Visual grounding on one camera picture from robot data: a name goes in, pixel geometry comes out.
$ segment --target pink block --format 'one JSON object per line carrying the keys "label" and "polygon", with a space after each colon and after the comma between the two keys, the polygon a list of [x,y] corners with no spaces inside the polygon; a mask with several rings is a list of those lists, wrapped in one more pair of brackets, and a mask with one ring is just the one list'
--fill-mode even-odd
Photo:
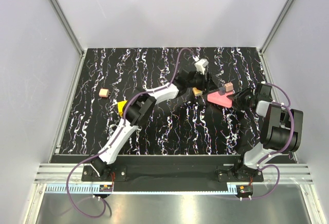
{"label": "pink block", "polygon": [[224,95],[220,95],[218,91],[208,94],[207,100],[208,102],[223,106],[223,107],[232,107],[232,100],[228,99],[227,96],[233,94],[233,92],[228,92]]}

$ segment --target white wall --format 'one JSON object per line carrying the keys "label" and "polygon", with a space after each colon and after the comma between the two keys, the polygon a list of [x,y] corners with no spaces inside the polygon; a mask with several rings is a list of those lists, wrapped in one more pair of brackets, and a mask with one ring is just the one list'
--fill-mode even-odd
{"label": "white wall", "polygon": [[328,1],[296,0],[265,57],[273,81],[289,94],[293,108],[304,111],[298,158],[308,163],[329,220]]}
{"label": "white wall", "polygon": [[262,46],[286,0],[59,0],[83,47]]}
{"label": "white wall", "polygon": [[78,54],[48,0],[0,0],[0,222],[22,223]]}

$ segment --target tan block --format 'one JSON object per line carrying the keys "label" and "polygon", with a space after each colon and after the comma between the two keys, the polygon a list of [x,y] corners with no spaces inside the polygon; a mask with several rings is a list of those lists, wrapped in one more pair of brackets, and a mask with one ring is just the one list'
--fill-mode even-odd
{"label": "tan block", "polygon": [[226,83],[224,85],[224,87],[225,87],[225,92],[226,93],[233,91],[233,84],[232,83]]}
{"label": "tan block", "polygon": [[197,88],[192,88],[193,93],[196,97],[201,96],[202,95],[202,91],[198,90]]}
{"label": "tan block", "polygon": [[109,90],[108,89],[101,89],[100,91],[99,91],[99,96],[100,97],[108,97],[108,95],[109,95]]}

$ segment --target black marble tabletop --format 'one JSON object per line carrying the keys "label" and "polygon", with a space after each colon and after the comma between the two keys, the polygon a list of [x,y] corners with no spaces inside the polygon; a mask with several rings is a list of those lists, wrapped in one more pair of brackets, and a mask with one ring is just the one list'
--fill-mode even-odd
{"label": "black marble tabletop", "polygon": [[[88,49],[61,144],[60,154],[95,154],[120,119],[116,103],[137,87],[154,88],[172,77],[179,48]],[[215,84],[240,91],[265,80],[256,48],[192,48],[209,61]],[[193,63],[182,54],[179,68]],[[98,93],[107,88],[109,98]],[[156,105],[144,127],[122,148],[125,155],[240,154],[259,142],[262,118],[251,110],[222,108],[192,90]]]}

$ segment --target gray floor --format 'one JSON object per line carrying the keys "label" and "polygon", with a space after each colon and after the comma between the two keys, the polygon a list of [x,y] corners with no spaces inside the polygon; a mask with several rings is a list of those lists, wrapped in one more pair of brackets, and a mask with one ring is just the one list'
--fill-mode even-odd
{"label": "gray floor", "polygon": [[[255,195],[268,189],[255,186]],[[86,195],[74,195],[79,201]],[[45,194],[37,223],[310,223],[300,189],[280,185],[267,198],[253,201],[228,200],[229,196],[175,195],[112,195],[106,200],[111,206],[99,219],[89,219],[71,210],[65,194]],[[102,204],[89,199],[79,205],[88,214],[97,215]]]}

